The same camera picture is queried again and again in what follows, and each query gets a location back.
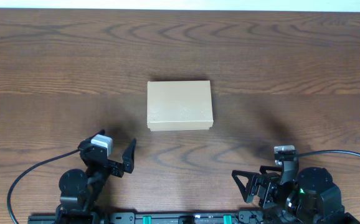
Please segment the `cardboard box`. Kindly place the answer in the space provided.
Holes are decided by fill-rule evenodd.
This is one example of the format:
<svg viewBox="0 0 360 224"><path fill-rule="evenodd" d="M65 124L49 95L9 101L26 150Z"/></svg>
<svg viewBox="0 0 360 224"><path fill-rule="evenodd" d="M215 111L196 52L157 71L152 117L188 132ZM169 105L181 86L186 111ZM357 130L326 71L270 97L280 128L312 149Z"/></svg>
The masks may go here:
<svg viewBox="0 0 360 224"><path fill-rule="evenodd" d="M210 129L214 124L211 82L148 82L147 127L150 131Z"/></svg>

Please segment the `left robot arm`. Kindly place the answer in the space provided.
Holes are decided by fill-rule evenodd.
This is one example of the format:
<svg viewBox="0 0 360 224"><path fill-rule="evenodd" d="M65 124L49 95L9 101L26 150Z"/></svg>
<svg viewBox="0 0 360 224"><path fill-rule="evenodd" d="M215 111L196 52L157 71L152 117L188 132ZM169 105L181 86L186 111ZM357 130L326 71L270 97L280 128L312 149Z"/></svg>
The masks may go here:
<svg viewBox="0 0 360 224"><path fill-rule="evenodd" d="M96 202L109 177L122 178L132 173L135 163L136 139L132 139L122 155L122 161L110 160L112 138L101 130L78 145L80 158L87 169L71 169L59 180L60 205L55 223L110 223L109 215Z"/></svg>

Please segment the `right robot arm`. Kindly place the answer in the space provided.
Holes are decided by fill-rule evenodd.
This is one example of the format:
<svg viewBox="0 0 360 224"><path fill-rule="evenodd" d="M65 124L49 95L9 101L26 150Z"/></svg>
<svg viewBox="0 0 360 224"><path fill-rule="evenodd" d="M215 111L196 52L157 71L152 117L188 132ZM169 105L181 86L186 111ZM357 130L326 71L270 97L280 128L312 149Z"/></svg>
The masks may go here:
<svg viewBox="0 0 360 224"><path fill-rule="evenodd" d="M341 191L325 168L298 171L261 166L258 172L233 170L243 200L258 197L259 210L239 211L241 223L360 224L345 211Z"/></svg>

